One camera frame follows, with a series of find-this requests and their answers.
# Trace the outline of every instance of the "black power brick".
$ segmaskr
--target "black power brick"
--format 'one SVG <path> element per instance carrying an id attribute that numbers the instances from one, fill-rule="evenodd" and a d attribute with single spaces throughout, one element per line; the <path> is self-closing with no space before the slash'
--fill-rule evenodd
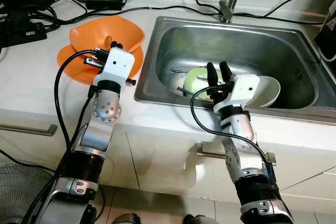
<path id="1" fill-rule="evenodd" d="M 102 9 L 108 8 L 108 10 L 121 10 L 123 3 L 121 0 L 85 0 L 87 9 Z"/>

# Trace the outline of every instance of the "white countertop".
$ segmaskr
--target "white countertop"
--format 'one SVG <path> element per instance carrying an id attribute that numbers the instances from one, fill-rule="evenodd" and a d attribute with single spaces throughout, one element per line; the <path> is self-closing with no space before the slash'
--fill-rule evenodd
<path id="1" fill-rule="evenodd" d="M 173 0 L 129 0 L 126 8 L 137 6 L 169 6 L 179 4 Z M 81 13 L 73 3 L 61 2 L 55 6 L 59 18 L 69 19 Z M 142 43 L 146 54 L 155 20 L 158 16 L 171 16 L 188 19 L 216 21 L 216 17 L 203 16 L 182 9 L 139 10 L 121 15 L 137 24 L 145 33 Z M 0 56 L 0 110 L 23 111 L 33 114 L 56 115 L 54 105 L 54 81 L 58 65 L 56 56 L 59 50 L 70 44 L 69 30 L 89 20 L 73 25 L 62 26 L 48 33 L 46 40 L 31 42 L 3 49 Z M 312 38 L 316 28 L 295 25 L 273 20 L 234 17 L 233 23 L 272 26 L 301 30 L 314 47 Z M 134 77 L 138 80 L 140 72 Z M 65 74 L 60 82 L 60 103 L 66 122 L 76 122 L 87 96 L 88 85 L 70 79 Z M 171 137 L 192 138 L 211 141 L 215 137 L 205 133 L 194 122 L 190 109 L 138 102 L 134 99 L 134 86 L 127 86 L 121 93 L 122 114 L 118 124 L 126 129 L 144 133 L 164 134 Z M 214 128 L 218 121 L 214 113 L 197 110 L 201 121 Z M 269 116 L 251 115 L 252 124 L 261 142 L 306 146 L 336 151 L 336 126 L 333 124 L 297 121 Z"/>

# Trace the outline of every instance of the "robotic hand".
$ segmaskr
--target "robotic hand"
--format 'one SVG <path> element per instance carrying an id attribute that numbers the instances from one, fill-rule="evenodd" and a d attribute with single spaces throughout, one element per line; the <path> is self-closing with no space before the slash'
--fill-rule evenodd
<path id="1" fill-rule="evenodd" d="M 256 145 L 257 135 L 251 126 L 249 113 L 243 110 L 246 102 L 253 97 L 259 78 L 254 74 L 235 76 L 226 62 L 221 62 L 219 67 L 225 83 L 217 85 L 216 70 L 209 62 L 207 79 L 209 87 L 214 88 L 209 88 L 207 93 L 215 103 L 214 112 L 219 114 L 222 133 L 242 138 L 234 136 L 222 138 L 226 167 L 242 205 L 241 220 L 245 224 L 293 224 L 294 220 L 281 199 L 272 163 L 267 161 L 262 150 Z M 194 218 L 186 216 L 184 219 L 184 224 L 215 223 L 218 222 L 203 216 Z"/>
<path id="2" fill-rule="evenodd" d="M 98 190 L 98 178 L 108 150 L 113 127 L 120 115 L 120 92 L 125 87 L 134 56 L 119 48 L 95 51 L 102 72 L 94 79 L 96 97 L 91 118 L 64 159 L 61 175 L 40 207 L 35 224 L 94 223 L 96 209 L 89 205 Z"/>

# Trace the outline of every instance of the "faucet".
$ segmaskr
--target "faucet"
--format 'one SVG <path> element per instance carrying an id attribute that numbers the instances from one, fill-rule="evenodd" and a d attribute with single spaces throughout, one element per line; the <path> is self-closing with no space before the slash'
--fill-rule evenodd
<path id="1" fill-rule="evenodd" d="M 237 3 L 237 0 L 229 0 L 227 5 L 224 4 L 222 0 L 219 1 L 220 10 L 223 13 L 223 16 L 221 17 L 222 22 L 227 22 L 227 23 L 231 22 L 236 3 Z"/>

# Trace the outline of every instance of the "white bowl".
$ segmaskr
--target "white bowl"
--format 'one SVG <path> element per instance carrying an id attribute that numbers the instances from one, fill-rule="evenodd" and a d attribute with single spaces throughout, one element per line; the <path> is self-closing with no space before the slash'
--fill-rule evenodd
<path id="1" fill-rule="evenodd" d="M 260 82 L 251 100 L 246 103 L 246 107 L 269 107 L 280 94 L 280 83 L 270 76 L 259 76 Z"/>

